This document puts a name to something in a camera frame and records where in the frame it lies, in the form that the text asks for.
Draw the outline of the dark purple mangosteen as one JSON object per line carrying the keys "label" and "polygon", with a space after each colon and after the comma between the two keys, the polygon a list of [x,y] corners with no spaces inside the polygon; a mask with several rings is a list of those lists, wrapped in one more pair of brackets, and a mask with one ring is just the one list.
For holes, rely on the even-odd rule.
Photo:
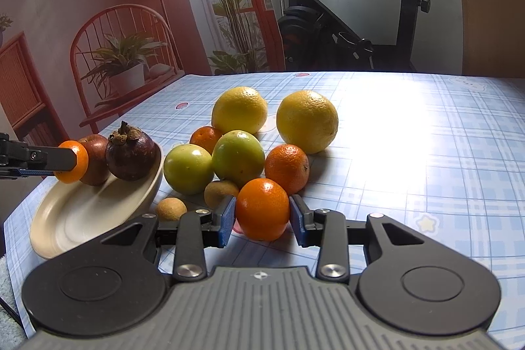
{"label": "dark purple mangosteen", "polygon": [[136,181],[146,177],[156,159],[156,144],[140,128],[125,121],[108,137],[105,160],[115,177]]}

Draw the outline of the small tangerine back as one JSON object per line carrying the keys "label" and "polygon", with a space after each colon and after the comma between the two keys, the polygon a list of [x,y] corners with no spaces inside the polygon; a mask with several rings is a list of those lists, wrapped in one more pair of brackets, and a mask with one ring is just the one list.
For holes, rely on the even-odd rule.
{"label": "small tangerine back", "polygon": [[195,130],[190,137],[190,144],[204,148],[212,154],[222,132],[213,126],[203,126]]}

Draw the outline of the brown longan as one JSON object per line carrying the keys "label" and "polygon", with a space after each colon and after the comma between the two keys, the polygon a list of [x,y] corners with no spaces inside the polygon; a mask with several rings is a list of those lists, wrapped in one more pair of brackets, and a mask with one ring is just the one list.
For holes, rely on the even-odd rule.
{"label": "brown longan", "polygon": [[182,200],[168,197],[157,204],[155,211],[158,218],[162,221],[178,221],[188,209]]}

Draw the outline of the orange tangerine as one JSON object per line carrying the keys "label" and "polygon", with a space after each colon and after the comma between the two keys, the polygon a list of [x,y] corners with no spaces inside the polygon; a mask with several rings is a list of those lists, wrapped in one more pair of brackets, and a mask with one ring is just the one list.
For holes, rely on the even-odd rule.
{"label": "orange tangerine", "polygon": [[300,147],[283,144],[267,155],[265,177],[278,183],[288,195],[299,193],[310,177],[310,162]]}
{"label": "orange tangerine", "polygon": [[247,238],[275,241],[283,235],[290,219],[288,195],[271,179],[252,179],[241,188],[236,198],[235,214]]}

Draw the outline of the yellow orange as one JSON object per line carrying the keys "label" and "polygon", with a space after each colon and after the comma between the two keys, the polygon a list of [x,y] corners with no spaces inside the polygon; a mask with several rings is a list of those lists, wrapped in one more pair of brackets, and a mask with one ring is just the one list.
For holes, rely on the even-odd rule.
{"label": "yellow orange", "polygon": [[306,154],[316,154],[335,139],[339,121],[335,106],[327,98],[304,90],[280,102],[276,125],[287,144],[300,147]]}
{"label": "yellow orange", "polygon": [[222,133],[242,130],[257,133],[267,120],[267,102],[254,88],[227,90],[215,102],[211,124]]}

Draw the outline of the brown kiwi fruit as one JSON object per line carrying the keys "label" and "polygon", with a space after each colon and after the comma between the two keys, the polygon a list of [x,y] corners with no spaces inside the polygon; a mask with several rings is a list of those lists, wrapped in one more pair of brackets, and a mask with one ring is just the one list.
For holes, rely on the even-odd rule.
{"label": "brown kiwi fruit", "polygon": [[229,180],[212,181],[204,190],[205,204],[210,210],[214,211],[226,196],[236,197],[239,191],[237,185]]}

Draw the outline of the small orange kumquat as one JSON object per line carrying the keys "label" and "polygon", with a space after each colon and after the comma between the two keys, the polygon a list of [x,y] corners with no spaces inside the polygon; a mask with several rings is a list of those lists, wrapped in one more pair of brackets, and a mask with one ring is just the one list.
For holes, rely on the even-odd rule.
{"label": "small orange kumquat", "polygon": [[89,156],[85,147],[76,140],[66,140],[59,145],[72,151],[76,156],[75,166],[67,172],[54,172],[54,176],[65,184],[71,184],[84,177],[89,166]]}

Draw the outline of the green apple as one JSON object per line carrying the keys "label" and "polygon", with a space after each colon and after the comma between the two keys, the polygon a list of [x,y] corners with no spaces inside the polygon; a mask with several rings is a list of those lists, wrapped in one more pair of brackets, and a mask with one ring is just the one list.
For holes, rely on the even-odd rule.
{"label": "green apple", "polygon": [[241,130],[225,133],[215,144],[212,165],[220,180],[238,188],[263,173],[265,153],[254,135]]}
{"label": "green apple", "polygon": [[212,156],[197,145],[178,145],[165,157],[164,175],[175,192],[186,196],[200,194],[214,179]]}

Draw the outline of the printed room backdrop curtain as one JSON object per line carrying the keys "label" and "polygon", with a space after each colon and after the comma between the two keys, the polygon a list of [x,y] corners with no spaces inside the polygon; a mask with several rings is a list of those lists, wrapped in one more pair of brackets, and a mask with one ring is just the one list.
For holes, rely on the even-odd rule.
{"label": "printed room backdrop curtain", "polygon": [[284,69],[271,0],[1,0],[1,108],[54,146],[186,74]]}

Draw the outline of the cream ceramic plate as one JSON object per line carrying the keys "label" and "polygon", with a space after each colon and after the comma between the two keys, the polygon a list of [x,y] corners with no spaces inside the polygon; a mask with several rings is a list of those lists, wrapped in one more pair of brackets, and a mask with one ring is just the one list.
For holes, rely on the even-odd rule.
{"label": "cream ceramic plate", "polygon": [[30,227],[30,243],[45,259],[100,236],[150,210],[163,178],[164,154],[156,147],[149,174],[136,181],[111,175],[99,187],[56,182],[40,202]]}

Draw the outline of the orange tangerine front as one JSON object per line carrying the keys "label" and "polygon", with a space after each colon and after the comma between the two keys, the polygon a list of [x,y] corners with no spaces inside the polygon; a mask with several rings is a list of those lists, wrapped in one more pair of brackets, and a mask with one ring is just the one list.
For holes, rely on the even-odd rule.
{"label": "orange tangerine front", "polygon": [[235,214],[247,238],[275,241],[283,235],[290,219],[288,195],[271,179],[252,179],[241,188],[236,198]]}

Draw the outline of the green apple front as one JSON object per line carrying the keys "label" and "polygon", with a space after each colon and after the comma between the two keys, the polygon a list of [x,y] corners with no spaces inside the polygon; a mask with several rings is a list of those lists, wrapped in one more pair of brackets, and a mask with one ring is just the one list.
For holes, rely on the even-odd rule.
{"label": "green apple front", "polygon": [[200,194],[214,179],[212,156],[197,145],[178,145],[165,157],[164,175],[175,192],[186,196]]}

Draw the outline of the green apple back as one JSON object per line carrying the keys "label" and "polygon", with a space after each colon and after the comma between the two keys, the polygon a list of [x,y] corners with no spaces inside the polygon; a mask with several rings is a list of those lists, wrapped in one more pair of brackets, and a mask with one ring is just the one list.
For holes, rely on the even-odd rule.
{"label": "green apple back", "polygon": [[265,153],[254,135],[241,130],[225,133],[215,144],[212,165],[220,180],[238,188],[263,173]]}

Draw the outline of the red apple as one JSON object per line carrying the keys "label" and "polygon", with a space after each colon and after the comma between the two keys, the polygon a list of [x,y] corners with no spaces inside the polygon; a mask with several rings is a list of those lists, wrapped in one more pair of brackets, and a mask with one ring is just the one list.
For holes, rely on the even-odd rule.
{"label": "red apple", "polygon": [[100,134],[91,134],[78,142],[84,146],[89,157],[87,171],[80,181],[93,187],[104,184],[110,176],[105,157],[108,139]]}

